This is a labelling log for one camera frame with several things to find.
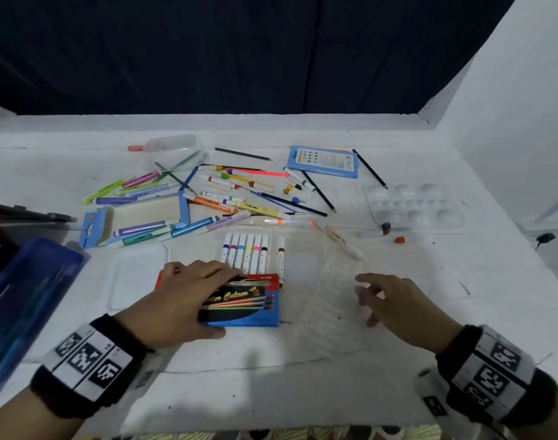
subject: clear plastic box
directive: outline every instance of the clear plastic box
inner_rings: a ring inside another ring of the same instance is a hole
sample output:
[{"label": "clear plastic box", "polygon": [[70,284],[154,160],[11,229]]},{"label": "clear plastic box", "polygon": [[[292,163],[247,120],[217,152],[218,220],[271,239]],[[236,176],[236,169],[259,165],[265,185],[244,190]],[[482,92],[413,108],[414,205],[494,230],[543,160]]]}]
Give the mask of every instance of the clear plastic box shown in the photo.
[{"label": "clear plastic box", "polygon": [[[208,153],[194,134],[159,137],[149,140],[144,149],[145,169],[153,171],[190,171],[208,162]],[[155,162],[164,167],[159,168]]]}]

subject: forearm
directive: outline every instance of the forearm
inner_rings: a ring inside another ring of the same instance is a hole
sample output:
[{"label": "forearm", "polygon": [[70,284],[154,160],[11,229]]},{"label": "forearm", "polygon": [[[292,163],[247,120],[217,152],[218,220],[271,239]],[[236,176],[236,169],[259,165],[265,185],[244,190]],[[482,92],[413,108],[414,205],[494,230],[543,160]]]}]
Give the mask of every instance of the forearm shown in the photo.
[{"label": "forearm", "polygon": [[0,440],[70,440],[83,422],[57,417],[25,388],[0,408]]},{"label": "forearm", "polygon": [[518,440],[558,440],[558,395],[556,396],[556,406],[546,421],[539,425],[513,429],[512,432]]}]

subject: blue plastic case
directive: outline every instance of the blue plastic case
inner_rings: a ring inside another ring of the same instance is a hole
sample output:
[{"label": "blue plastic case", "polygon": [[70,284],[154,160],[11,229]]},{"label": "blue plastic case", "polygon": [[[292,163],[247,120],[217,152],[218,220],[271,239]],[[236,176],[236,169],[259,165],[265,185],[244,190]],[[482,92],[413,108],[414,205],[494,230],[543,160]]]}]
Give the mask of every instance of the blue plastic case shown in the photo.
[{"label": "blue plastic case", "polygon": [[353,152],[293,145],[287,168],[356,179],[358,158]]},{"label": "blue plastic case", "polygon": [[0,272],[0,389],[84,265],[84,256],[30,239]]}]

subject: left hand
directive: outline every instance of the left hand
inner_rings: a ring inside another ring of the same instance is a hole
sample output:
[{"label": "left hand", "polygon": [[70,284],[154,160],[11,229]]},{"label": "left hand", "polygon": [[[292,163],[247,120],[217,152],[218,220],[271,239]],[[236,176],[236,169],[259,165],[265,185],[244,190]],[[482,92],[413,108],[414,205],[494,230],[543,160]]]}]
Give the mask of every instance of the left hand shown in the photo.
[{"label": "left hand", "polygon": [[114,318],[151,349],[220,339],[226,334],[224,328],[201,325],[197,312],[216,289],[239,274],[239,269],[218,261],[198,260],[189,266],[170,262],[163,269],[159,288]]}]

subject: teal pen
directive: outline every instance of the teal pen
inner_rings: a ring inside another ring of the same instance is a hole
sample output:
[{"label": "teal pen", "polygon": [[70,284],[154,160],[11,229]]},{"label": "teal pen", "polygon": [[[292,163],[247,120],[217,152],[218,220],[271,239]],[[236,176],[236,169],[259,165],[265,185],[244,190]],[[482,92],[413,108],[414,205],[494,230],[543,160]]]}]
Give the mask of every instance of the teal pen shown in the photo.
[{"label": "teal pen", "polygon": [[171,231],[171,227],[167,225],[166,227],[152,230],[151,232],[142,233],[136,236],[126,237],[122,240],[116,241],[114,244],[110,244],[108,247],[110,247],[111,249],[118,249],[120,247],[126,247],[128,245],[138,244],[139,242],[154,239],[165,233],[169,233],[169,231]]},{"label": "teal pen", "polygon": [[220,218],[218,216],[212,216],[210,218],[202,219],[201,221],[197,221],[193,224],[188,225],[187,227],[178,228],[176,230],[173,230],[172,232],[167,233],[166,235],[160,236],[157,240],[159,242],[163,242],[169,239],[173,239],[174,237],[191,233],[194,230],[205,227],[206,225],[210,225],[211,223],[218,222],[219,220]]}]

